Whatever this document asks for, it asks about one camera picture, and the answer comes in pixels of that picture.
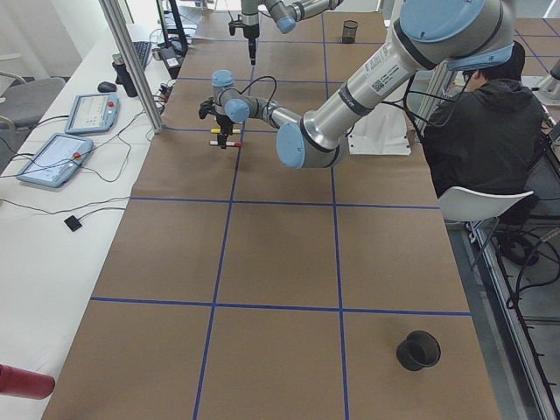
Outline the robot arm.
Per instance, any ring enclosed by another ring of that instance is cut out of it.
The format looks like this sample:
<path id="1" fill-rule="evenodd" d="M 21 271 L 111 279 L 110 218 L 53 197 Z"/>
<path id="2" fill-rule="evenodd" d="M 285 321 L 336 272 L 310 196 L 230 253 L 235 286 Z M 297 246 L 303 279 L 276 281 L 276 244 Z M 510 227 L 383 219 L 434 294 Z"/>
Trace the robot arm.
<path id="1" fill-rule="evenodd" d="M 277 130 L 276 153 L 290 168 L 326 168 L 346 153 L 347 132 L 419 70 L 494 67 L 513 49 L 514 1 L 406 1 L 386 42 L 316 110 L 299 115 L 272 99 L 245 95 L 228 70 L 213 73 L 213 97 L 199 117 L 220 126 L 213 145 L 233 146 L 236 123 L 259 119 Z"/>
<path id="2" fill-rule="evenodd" d="M 334 11 L 343 3 L 343 0 L 295 1 L 291 4 L 286 4 L 281 0 L 242 0 L 241 13 L 237 19 L 232 19 L 228 23 L 228 28 L 231 36 L 235 35 L 238 28 L 242 30 L 244 38 L 248 41 L 250 65 L 254 66 L 256 64 L 256 41 L 260 37 L 260 5 L 265 7 L 278 30 L 286 34 L 295 28 L 297 22 L 313 18 L 325 11 Z"/>

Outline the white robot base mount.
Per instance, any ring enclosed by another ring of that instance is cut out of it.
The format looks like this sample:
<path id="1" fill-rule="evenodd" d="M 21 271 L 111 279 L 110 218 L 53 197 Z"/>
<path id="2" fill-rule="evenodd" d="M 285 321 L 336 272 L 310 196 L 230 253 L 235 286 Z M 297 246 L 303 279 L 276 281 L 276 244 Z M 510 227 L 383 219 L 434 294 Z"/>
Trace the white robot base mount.
<path id="1" fill-rule="evenodd" d="M 378 106 L 353 126 L 348 146 L 352 155 L 409 156 L 404 112 L 387 104 Z"/>

